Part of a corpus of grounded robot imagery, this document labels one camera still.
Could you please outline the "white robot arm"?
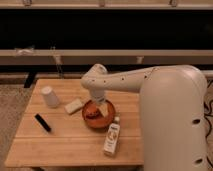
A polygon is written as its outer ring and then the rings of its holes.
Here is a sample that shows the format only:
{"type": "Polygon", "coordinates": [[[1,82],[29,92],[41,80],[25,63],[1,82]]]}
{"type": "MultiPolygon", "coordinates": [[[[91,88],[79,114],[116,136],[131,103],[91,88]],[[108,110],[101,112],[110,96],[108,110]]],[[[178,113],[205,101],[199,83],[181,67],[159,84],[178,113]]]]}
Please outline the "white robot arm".
{"type": "Polygon", "coordinates": [[[207,80],[198,68],[155,66],[110,74],[95,64],[81,84],[97,103],[107,90],[139,95],[144,171],[207,171],[207,80]]]}

